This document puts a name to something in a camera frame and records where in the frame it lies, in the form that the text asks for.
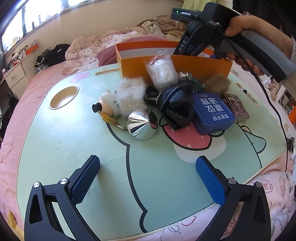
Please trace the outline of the right hand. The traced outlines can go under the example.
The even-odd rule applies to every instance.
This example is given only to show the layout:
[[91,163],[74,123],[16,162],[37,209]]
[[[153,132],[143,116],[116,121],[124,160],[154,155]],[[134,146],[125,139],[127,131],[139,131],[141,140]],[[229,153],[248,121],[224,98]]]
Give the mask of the right hand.
[[269,39],[289,59],[293,53],[293,39],[279,29],[256,16],[236,16],[230,20],[224,35],[233,37],[244,29],[251,29]]

